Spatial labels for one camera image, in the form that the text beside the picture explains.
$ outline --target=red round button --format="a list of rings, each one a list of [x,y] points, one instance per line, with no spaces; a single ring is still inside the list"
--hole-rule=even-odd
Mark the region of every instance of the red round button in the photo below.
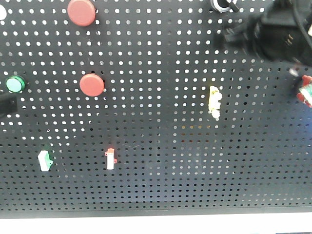
[[[96,9],[89,0],[71,0],[67,13],[70,20],[78,26],[89,26],[96,19]]]
[[[93,73],[83,76],[79,85],[82,92],[90,97],[99,96],[105,88],[102,78]]]

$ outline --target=green button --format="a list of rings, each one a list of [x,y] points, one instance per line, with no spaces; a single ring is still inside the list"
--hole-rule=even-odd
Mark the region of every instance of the green button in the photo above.
[[[25,80],[19,76],[11,76],[6,80],[6,87],[12,93],[19,93],[25,89]]]

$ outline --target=black device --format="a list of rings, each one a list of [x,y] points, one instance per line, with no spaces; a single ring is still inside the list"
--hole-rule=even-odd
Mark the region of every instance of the black device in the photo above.
[[[216,47],[226,45],[264,59],[312,66],[312,1],[276,0],[265,13],[227,27],[216,35]]]

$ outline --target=black cable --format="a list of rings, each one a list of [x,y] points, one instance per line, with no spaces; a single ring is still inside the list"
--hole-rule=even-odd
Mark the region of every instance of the black cable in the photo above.
[[[297,0],[291,0],[290,2],[292,4],[293,16],[294,16],[295,22],[296,22],[300,32],[303,34],[303,37],[305,38],[306,42],[308,43],[308,46],[312,50],[311,38],[310,38],[309,34],[306,32],[305,28],[303,27],[303,25],[300,22],[300,15],[299,15],[298,8],[297,8],[298,7],[297,6],[298,1]]]

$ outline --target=button cap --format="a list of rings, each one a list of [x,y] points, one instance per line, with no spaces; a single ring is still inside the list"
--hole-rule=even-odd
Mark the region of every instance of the button cap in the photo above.
[[[71,0],[67,13],[70,20],[78,26],[89,26],[96,19],[96,9],[89,0]]]
[[[99,96],[104,92],[105,84],[101,77],[96,74],[87,74],[80,80],[81,91],[90,97]]]
[[[11,76],[5,82],[6,87],[12,93],[19,93],[25,89],[25,80],[20,76]]]

